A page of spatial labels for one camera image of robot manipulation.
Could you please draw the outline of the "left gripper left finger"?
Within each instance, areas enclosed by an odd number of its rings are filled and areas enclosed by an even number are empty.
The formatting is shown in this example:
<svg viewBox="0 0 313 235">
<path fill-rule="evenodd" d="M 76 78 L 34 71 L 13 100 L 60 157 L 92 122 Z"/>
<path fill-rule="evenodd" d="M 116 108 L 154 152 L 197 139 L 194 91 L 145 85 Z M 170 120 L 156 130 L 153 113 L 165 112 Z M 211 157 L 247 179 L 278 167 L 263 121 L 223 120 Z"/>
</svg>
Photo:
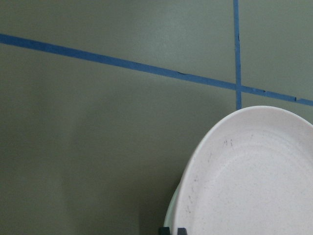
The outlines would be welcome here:
<svg viewBox="0 0 313 235">
<path fill-rule="evenodd" d="M 158 235 L 170 235 L 170 228 L 169 227 L 159 227 Z"/>
</svg>

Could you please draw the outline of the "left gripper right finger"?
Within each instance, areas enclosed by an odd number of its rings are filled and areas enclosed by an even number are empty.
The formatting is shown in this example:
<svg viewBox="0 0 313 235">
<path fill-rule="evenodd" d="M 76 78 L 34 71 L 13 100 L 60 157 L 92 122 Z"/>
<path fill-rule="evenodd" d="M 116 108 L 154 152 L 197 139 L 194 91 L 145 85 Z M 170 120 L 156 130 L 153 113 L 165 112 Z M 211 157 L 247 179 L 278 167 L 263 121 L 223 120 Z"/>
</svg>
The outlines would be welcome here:
<svg viewBox="0 0 313 235">
<path fill-rule="evenodd" d="M 177 235 L 188 235 L 186 228 L 178 228 L 177 229 Z"/>
</svg>

